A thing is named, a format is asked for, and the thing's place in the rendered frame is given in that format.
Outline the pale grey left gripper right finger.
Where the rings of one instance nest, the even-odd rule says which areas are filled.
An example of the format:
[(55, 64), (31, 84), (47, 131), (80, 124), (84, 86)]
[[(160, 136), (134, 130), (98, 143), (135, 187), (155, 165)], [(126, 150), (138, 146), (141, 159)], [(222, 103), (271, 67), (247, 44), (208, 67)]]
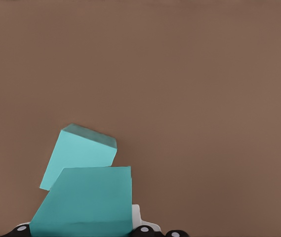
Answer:
[(161, 234), (159, 225), (142, 220), (140, 206), (132, 205), (131, 237), (158, 237)]

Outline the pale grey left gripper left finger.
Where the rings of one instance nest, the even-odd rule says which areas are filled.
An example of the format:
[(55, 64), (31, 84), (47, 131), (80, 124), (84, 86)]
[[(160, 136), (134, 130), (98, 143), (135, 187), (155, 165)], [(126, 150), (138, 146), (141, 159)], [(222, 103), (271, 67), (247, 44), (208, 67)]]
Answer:
[(5, 234), (4, 237), (31, 237), (29, 222), (16, 226), (13, 230)]

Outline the blue cube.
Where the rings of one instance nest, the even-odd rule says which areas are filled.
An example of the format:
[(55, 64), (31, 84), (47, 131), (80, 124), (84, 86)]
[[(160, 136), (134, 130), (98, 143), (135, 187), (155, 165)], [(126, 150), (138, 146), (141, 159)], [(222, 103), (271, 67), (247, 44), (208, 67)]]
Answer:
[(133, 229), (131, 168), (65, 168), (30, 222), (33, 237), (125, 237)]
[(60, 130), (40, 188), (50, 190), (64, 168), (111, 166), (117, 149), (114, 137), (69, 124)]

